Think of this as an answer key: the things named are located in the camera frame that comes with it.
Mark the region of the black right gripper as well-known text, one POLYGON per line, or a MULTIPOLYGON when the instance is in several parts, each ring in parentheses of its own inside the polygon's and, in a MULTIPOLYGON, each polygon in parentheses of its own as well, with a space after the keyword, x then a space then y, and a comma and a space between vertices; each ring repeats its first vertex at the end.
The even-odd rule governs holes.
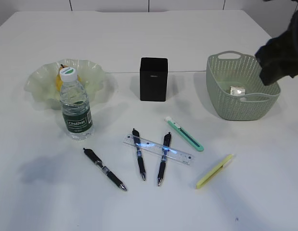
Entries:
POLYGON ((261 66, 259 77, 265 86, 283 77, 294 78, 298 75, 298 10, 293 14, 287 30, 261 46, 255 58, 261 66))

